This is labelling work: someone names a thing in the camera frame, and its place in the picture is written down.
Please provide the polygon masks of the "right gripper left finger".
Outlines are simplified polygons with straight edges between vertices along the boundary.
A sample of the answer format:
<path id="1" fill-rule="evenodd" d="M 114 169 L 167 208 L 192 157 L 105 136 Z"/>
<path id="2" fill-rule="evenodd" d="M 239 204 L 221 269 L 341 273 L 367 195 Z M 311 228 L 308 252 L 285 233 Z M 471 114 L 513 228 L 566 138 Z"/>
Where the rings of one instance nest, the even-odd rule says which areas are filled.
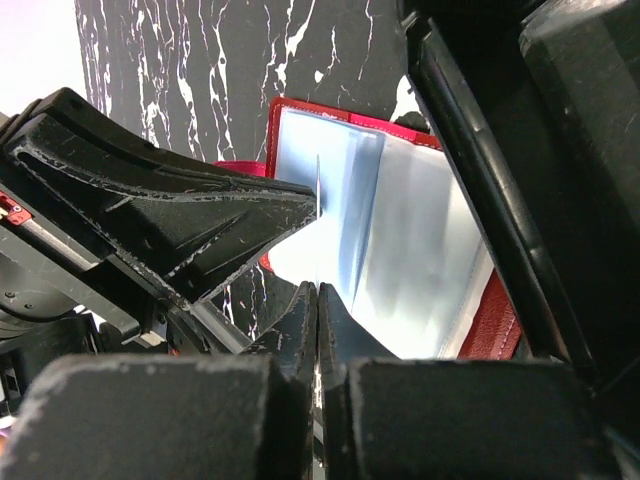
<path id="1" fill-rule="evenodd" d="M 317 336 L 317 289 L 303 282 L 280 319 L 243 351 L 269 358 L 266 413 L 259 428 L 259 479 L 312 477 Z"/>

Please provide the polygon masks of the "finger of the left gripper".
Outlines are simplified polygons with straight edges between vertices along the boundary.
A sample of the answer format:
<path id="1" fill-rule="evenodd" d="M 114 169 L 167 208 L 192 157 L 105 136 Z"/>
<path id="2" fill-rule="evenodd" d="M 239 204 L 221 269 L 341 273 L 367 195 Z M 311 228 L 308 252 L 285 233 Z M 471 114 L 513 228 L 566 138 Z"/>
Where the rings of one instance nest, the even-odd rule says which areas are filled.
<path id="1" fill-rule="evenodd" d="M 190 310 L 315 215 L 313 197 L 111 197 L 102 292 L 127 313 L 162 302 Z"/>
<path id="2" fill-rule="evenodd" d="M 33 102 L 11 120 L 4 155 L 19 167 L 118 195 L 157 200 L 313 200 L 311 189 L 236 173 L 158 148 L 103 115 L 69 88 Z"/>

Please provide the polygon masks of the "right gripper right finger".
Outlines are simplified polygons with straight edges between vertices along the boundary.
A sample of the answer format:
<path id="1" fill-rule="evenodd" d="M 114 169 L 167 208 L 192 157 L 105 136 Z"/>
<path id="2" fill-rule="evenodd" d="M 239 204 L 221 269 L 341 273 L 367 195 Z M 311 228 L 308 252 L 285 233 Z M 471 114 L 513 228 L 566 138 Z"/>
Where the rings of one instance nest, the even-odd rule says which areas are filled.
<path id="1" fill-rule="evenodd" d="M 326 477 L 356 479 L 348 366 L 359 358 L 392 358 L 394 354 L 352 318 L 334 286 L 323 283 L 318 293 L 317 356 Z"/>

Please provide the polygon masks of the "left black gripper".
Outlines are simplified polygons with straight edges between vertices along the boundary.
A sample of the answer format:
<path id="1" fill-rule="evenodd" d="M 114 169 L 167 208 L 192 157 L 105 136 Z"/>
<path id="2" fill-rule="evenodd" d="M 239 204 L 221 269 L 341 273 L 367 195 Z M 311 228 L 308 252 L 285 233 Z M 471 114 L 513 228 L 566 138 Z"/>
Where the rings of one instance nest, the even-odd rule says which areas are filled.
<path id="1" fill-rule="evenodd" d="M 143 266 L 167 235 L 129 198 L 52 174 L 79 213 L 1 158 L 1 392 L 22 395 L 69 353 L 166 353 L 161 292 Z"/>

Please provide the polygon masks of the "red leather card holder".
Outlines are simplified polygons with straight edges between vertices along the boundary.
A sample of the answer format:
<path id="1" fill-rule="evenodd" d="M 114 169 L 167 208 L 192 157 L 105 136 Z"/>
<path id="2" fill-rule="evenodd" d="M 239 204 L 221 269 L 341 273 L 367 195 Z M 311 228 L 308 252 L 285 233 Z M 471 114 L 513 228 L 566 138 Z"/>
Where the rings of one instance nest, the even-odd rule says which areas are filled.
<path id="1" fill-rule="evenodd" d="M 260 265 L 332 285 L 349 314 L 403 359 L 508 360 L 521 329 L 470 207 L 424 131 L 277 98 L 264 162 L 225 168 L 311 188 L 319 213 Z"/>

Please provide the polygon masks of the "black card dispenser box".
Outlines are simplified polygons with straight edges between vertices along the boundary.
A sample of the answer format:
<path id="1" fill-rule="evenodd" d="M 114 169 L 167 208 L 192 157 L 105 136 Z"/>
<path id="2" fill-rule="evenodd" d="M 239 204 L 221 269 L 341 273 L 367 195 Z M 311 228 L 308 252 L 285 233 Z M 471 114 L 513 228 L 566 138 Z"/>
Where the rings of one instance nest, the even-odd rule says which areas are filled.
<path id="1" fill-rule="evenodd" d="M 639 5 L 402 1 L 410 79 L 531 350 L 639 396 Z"/>

